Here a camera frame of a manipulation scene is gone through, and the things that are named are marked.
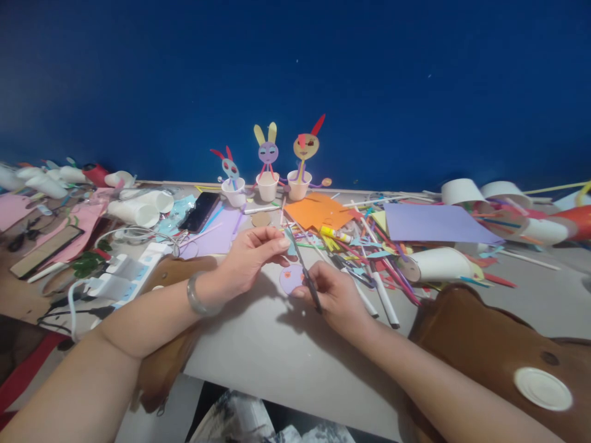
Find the brown bag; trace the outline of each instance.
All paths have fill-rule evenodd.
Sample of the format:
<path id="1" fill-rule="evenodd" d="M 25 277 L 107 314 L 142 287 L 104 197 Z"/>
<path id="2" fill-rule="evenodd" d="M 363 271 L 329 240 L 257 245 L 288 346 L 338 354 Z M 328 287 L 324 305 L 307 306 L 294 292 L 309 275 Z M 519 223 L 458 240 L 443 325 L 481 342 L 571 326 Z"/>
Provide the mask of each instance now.
<path id="1" fill-rule="evenodd" d="M 187 280 L 198 271 L 212 271 L 216 267 L 214 257 L 183 260 L 167 255 L 152 272 L 142 293 L 151 291 L 154 286 L 169 286 Z M 193 351 L 196 328 L 196 324 L 187 328 L 142 361 L 136 392 L 141 392 L 139 400 L 146 412 L 154 412 L 168 397 L 174 380 Z"/>
<path id="2" fill-rule="evenodd" d="M 449 285 L 435 301 L 424 303 L 409 338 L 564 441 L 591 441 L 591 341 L 543 337 L 513 314 L 486 306 L 464 284 Z M 573 395 L 573 406 L 554 412 L 522 396 L 513 375 L 526 366 L 561 380 Z M 409 409 L 419 441 L 445 441 L 412 402 Z"/>

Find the lavender paper sheet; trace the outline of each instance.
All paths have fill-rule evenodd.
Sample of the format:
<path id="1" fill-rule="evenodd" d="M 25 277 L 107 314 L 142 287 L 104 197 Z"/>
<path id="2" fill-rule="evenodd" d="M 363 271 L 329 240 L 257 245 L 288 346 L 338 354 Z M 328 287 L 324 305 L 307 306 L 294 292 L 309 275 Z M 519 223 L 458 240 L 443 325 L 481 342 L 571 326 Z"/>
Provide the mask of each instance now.
<path id="1" fill-rule="evenodd" d="M 205 255 L 211 255 L 215 253 L 223 254 L 230 251 L 231 242 L 236 237 L 236 235 L 232 234 L 232 232 L 234 231 L 238 217 L 240 217 L 241 211 L 236 208 L 227 207 L 222 202 L 219 202 L 211 213 L 212 217 L 220 210 L 222 206 L 222 211 L 217 217 L 213 219 L 213 221 L 211 221 L 207 229 L 210 229 L 215 225 L 219 225 L 220 223 L 222 226 L 181 247 L 181 258 L 188 259 L 193 257 L 203 257 Z M 247 217 L 242 217 L 241 224 L 246 220 Z"/>
<path id="2" fill-rule="evenodd" d="M 385 204 L 384 210 L 394 241 L 505 242 L 459 206 L 391 203 Z"/>

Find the table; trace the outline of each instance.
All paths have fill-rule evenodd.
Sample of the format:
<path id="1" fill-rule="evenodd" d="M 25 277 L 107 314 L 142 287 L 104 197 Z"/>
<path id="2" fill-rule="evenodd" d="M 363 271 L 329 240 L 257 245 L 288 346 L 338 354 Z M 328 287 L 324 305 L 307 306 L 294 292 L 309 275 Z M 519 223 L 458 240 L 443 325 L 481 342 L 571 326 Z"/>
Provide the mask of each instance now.
<path id="1" fill-rule="evenodd" d="M 363 200 L 359 194 L 337 197 L 341 202 L 351 198 Z M 279 211 L 269 214 L 278 226 Z M 484 302 L 516 314 L 548 337 L 591 338 L 591 293 L 582 283 L 585 274 L 563 263 L 570 260 L 591 269 L 591 253 L 581 248 L 535 253 L 518 245 L 512 250 L 561 271 L 501 256 L 501 263 L 487 270 L 519 288 L 474 287 Z M 306 266 L 320 259 L 313 249 L 301 252 Z M 411 441 L 400 388 L 334 333 L 313 308 L 290 299 L 279 285 L 280 271 L 278 265 L 267 265 L 249 293 L 207 320 L 184 373 L 395 441 Z M 379 321 L 386 323 L 377 293 L 363 290 Z M 388 292 L 400 320 L 399 333 L 408 336 L 417 308 L 401 291 Z"/>

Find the smartphone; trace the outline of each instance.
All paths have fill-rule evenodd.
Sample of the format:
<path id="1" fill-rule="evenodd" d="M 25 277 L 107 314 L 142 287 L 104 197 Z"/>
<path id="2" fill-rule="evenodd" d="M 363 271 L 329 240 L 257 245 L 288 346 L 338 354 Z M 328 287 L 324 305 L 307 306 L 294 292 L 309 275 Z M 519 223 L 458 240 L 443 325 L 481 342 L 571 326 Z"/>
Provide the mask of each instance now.
<path id="1" fill-rule="evenodd" d="M 191 233 L 198 233 L 209 220 L 217 203 L 220 201 L 220 194 L 201 193 L 195 201 L 195 209 L 187 215 L 186 219 L 180 224 L 179 229 L 186 229 Z"/>
<path id="2" fill-rule="evenodd" d="M 75 239 L 84 234 L 84 231 L 75 226 L 66 226 L 55 236 L 51 237 L 44 244 L 23 257 L 18 263 L 10 268 L 18 279 L 26 279 L 33 275 L 45 262 L 65 249 Z"/>

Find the silver bangle bracelet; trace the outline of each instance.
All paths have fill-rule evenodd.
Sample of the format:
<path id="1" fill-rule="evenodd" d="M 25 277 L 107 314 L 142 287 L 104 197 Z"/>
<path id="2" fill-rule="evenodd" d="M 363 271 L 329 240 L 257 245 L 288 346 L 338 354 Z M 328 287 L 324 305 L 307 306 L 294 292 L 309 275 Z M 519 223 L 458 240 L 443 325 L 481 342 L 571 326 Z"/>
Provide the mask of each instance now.
<path id="1" fill-rule="evenodd" d="M 207 271 L 199 271 L 193 274 L 191 278 L 189 278 L 189 281 L 187 283 L 187 298 L 189 299 L 189 304 L 191 305 L 191 308 L 194 312 L 196 312 L 202 317 L 211 317 L 218 314 L 222 310 L 223 305 L 205 306 L 197 297 L 195 290 L 195 282 L 197 281 L 197 278 L 200 275 L 205 274 L 206 272 Z"/>

